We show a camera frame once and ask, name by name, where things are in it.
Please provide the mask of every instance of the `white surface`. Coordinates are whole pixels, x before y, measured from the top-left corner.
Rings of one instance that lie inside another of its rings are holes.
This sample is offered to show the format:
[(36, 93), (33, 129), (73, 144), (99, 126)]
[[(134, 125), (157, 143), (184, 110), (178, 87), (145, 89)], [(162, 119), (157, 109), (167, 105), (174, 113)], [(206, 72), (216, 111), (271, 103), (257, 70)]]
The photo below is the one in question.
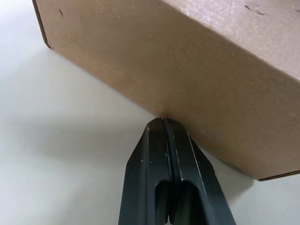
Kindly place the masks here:
[[(47, 49), (30, 0), (0, 0), (0, 225), (116, 225), (152, 118)], [(208, 158), (238, 225), (299, 224), (300, 175), (258, 182)]]

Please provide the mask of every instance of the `cardboard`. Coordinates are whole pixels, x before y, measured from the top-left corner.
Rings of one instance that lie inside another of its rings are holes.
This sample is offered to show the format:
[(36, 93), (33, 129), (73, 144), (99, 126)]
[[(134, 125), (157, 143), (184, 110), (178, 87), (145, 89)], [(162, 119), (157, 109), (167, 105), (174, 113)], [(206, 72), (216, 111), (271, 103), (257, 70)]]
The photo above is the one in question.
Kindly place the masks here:
[(34, 0), (53, 50), (258, 180), (300, 171), (297, 0)]

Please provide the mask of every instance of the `white table surface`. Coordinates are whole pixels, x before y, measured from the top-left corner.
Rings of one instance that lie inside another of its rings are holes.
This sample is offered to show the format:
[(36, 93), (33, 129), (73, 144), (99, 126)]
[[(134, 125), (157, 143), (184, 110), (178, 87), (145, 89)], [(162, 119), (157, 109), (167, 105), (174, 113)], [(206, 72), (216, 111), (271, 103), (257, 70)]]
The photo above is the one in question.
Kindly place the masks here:
[[(0, 225), (116, 225), (152, 118), (49, 50), (30, 0), (0, 0)], [(300, 175), (258, 182), (207, 156), (238, 225), (299, 224)]]

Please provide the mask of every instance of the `white background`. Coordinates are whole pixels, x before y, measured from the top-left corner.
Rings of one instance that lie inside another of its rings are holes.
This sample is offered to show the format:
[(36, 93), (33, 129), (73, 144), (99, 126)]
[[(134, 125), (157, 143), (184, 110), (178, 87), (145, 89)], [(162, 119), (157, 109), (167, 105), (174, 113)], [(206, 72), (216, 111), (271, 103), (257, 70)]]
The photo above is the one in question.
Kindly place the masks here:
[[(0, 225), (116, 225), (152, 118), (49, 50), (31, 0), (0, 0)], [(207, 155), (238, 225), (299, 224), (300, 175), (258, 182)]]

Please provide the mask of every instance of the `brown cardboard box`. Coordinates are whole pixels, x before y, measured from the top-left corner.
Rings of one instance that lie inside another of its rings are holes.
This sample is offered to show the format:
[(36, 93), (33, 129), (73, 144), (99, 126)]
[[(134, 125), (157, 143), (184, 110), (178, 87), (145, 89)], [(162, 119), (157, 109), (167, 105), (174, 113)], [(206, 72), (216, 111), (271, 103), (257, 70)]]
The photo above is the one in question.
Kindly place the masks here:
[(46, 44), (258, 180), (300, 171), (298, 0), (34, 0)]

